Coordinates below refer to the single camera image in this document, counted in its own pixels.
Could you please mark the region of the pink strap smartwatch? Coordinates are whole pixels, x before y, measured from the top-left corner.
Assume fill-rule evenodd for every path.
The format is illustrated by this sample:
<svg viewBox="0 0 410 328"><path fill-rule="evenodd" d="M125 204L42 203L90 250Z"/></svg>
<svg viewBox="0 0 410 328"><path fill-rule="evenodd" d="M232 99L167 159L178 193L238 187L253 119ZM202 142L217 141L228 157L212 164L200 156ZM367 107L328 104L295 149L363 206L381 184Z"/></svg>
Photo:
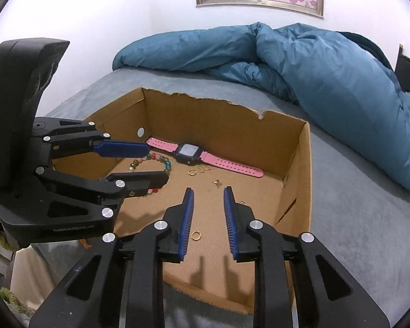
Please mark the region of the pink strap smartwatch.
<svg viewBox="0 0 410 328"><path fill-rule="evenodd" d="M219 158L209 153L204 148L194 144L176 144L156 139L155 137L149 137L147 139L147 144L152 148L171 154L181 164L206 164L255 178L263 177L262 169Z"/></svg>

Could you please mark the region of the cream trouser left leg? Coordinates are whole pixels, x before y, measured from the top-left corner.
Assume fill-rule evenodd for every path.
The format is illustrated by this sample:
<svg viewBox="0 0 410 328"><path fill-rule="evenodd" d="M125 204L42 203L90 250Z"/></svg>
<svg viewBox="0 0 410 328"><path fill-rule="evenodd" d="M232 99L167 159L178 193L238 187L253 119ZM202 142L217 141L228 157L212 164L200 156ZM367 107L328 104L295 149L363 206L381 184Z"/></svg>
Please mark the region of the cream trouser left leg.
<svg viewBox="0 0 410 328"><path fill-rule="evenodd" d="M15 254L10 290L27 309L36 311L66 273L30 246Z"/></svg>

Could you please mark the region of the gold hoop earring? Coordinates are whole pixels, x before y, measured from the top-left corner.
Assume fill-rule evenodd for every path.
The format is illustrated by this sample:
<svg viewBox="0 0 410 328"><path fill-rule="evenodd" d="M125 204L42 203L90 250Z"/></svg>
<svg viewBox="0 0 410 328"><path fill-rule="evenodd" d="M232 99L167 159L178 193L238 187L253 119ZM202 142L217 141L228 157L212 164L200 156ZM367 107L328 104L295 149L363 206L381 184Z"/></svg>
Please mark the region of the gold hoop earring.
<svg viewBox="0 0 410 328"><path fill-rule="evenodd" d="M192 240L194 240L194 241L199 241L199 240L201 239L201 233L200 233L199 231L194 231L194 232L191 234L191 238L192 238Z"/></svg>

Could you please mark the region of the brown cardboard box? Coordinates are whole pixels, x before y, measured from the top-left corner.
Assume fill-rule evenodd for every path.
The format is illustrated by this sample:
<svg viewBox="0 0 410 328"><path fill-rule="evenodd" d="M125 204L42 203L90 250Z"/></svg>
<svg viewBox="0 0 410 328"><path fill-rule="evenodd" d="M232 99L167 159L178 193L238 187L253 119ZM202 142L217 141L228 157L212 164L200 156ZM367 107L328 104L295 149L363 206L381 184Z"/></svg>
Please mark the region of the brown cardboard box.
<svg viewBox="0 0 410 328"><path fill-rule="evenodd" d="M186 188L195 194L188 251L180 264L163 267L166 283L200 301L233 312L250 313L254 305L254 266L233 260L224 215L224 189L252 208L255 217L279 232L299 235L310 228L312 158L306 121L275 111L249 108L211 98L166 94L137 88L89 116L112 138L141 141L150 136L203 147L222 159L263 170L254 178L213 166L172 163L168 183L153 195L128 198L115 223L119 236L137 233L182 201Z"/></svg>

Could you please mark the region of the teal blue duvet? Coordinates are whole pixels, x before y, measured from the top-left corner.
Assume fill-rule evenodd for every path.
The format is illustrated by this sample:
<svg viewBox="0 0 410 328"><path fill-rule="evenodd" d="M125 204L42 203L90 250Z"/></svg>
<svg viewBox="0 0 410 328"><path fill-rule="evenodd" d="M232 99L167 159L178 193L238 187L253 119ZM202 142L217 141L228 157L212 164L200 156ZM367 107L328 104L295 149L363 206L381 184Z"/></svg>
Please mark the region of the teal blue duvet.
<svg viewBox="0 0 410 328"><path fill-rule="evenodd" d="M294 24L159 33L122 48L112 68L206 73L298 104L319 127L410 190L410 93L378 46Z"/></svg>

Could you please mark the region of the black headboard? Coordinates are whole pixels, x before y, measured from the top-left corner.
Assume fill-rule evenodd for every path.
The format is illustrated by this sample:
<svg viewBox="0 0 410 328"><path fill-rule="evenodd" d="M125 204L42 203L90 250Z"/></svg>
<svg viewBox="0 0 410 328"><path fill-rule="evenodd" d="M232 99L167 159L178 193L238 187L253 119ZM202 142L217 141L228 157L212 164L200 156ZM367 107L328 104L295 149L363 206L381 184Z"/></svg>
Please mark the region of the black headboard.
<svg viewBox="0 0 410 328"><path fill-rule="evenodd" d="M395 74L404 92L410 93L410 58L404 55L403 45L399 45Z"/></svg>

